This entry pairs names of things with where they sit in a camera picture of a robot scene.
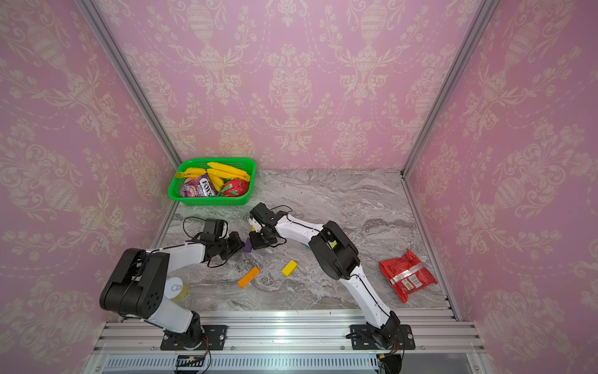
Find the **purple block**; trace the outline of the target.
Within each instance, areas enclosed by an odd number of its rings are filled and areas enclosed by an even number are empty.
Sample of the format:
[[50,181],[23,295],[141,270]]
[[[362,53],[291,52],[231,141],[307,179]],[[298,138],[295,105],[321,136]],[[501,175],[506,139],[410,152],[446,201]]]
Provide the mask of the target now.
[[248,238],[245,241],[244,248],[243,248],[243,253],[251,253],[252,249],[253,249],[253,247],[252,247],[251,240]]

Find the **orange block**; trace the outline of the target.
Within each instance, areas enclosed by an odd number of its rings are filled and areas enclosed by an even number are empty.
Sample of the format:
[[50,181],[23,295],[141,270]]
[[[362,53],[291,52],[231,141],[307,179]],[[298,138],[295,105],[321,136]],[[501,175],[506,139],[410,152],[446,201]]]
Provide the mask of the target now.
[[244,275],[239,281],[238,281],[238,286],[241,289],[244,289],[245,287],[247,287],[251,281],[253,281],[255,279],[255,277],[257,275],[259,275],[261,273],[261,270],[257,267],[254,266],[249,272],[247,272],[246,275]]

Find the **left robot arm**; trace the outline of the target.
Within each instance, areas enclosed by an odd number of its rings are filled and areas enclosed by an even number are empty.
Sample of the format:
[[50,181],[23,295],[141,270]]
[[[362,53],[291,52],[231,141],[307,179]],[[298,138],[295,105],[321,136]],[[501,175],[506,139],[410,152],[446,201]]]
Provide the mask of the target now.
[[226,260],[242,250],[238,232],[213,241],[190,241],[160,249],[127,249],[112,271],[99,298],[100,307],[119,316],[137,318],[164,332],[162,351],[221,351],[224,325],[204,326],[199,313],[165,296],[167,277],[187,266]]

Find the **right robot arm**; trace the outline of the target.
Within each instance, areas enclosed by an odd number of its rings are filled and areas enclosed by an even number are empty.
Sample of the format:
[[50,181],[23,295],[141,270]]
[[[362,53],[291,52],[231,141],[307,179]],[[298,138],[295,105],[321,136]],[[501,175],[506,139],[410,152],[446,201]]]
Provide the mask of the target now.
[[254,249],[277,246],[279,240],[308,246],[324,273],[350,292],[364,314],[366,341],[391,352],[415,349],[411,329],[401,324],[397,314],[379,297],[361,266],[358,248],[336,222],[313,224],[259,204],[251,210],[248,223],[252,226],[249,237]]

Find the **yellow block lower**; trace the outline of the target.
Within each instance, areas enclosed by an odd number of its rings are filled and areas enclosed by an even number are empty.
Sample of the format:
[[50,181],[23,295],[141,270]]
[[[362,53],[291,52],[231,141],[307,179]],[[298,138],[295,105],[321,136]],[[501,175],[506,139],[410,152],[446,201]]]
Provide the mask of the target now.
[[293,274],[293,272],[297,269],[297,262],[295,262],[294,260],[291,260],[281,271],[281,273],[285,276],[285,277],[290,277],[291,274]]

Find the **red dragon fruit toy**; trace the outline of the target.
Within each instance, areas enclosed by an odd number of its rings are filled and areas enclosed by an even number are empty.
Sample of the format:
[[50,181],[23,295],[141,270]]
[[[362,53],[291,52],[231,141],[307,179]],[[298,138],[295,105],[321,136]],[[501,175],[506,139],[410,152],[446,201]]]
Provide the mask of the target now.
[[243,179],[231,179],[224,183],[219,195],[230,198],[241,197],[249,191],[249,186],[250,183]]

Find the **purple snack packet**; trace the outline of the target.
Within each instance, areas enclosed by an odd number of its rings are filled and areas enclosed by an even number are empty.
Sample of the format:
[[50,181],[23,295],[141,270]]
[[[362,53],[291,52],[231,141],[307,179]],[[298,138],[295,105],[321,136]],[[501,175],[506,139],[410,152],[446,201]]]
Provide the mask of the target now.
[[215,197],[217,194],[218,192],[207,173],[189,179],[180,188],[180,195],[183,198]]

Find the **green plastic basket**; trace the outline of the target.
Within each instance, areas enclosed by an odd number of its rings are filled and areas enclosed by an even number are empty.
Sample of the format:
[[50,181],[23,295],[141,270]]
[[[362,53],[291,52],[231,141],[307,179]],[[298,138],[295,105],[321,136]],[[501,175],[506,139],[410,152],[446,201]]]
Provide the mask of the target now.
[[186,206],[241,206],[249,202],[257,163],[247,157],[194,158],[177,169],[168,197]]

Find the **yellow banana bunch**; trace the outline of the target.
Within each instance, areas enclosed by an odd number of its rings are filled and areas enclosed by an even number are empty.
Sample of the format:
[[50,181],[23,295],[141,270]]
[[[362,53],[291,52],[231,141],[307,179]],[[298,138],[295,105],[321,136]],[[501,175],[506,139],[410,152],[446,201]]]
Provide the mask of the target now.
[[209,162],[208,168],[187,168],[185,171],[178,171],[175,174],[176,179],[192,179],[199,177],[205,173],[208,174],[210,181],[216,188],[216,191],[221,191],[221,187],[226,181],[231,179],[243,179],[251,182],[252,177],[246,171],[232,167],[230,165],[221,164],[218,162]]

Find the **red snack bag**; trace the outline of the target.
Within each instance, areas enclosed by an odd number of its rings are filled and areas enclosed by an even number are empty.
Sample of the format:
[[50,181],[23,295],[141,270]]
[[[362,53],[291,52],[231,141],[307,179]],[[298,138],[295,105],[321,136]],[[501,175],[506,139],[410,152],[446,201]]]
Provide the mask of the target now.
[[410,249],[400,258],[379,262],[380,270],[401,302],[406,304],[410,295],[438,281],[419,257]]

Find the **aluminium mounting rail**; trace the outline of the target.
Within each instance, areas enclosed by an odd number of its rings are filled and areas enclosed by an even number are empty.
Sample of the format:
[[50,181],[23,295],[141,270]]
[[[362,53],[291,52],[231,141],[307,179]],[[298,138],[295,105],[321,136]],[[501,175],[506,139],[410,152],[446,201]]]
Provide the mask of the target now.
[[206,312],[209,340],[190,351],[138,320],[106,324],[87,373],[489,373],[472,322],[450,309],[402,309],[405,348],[395,358],[367,348],[357,310]]

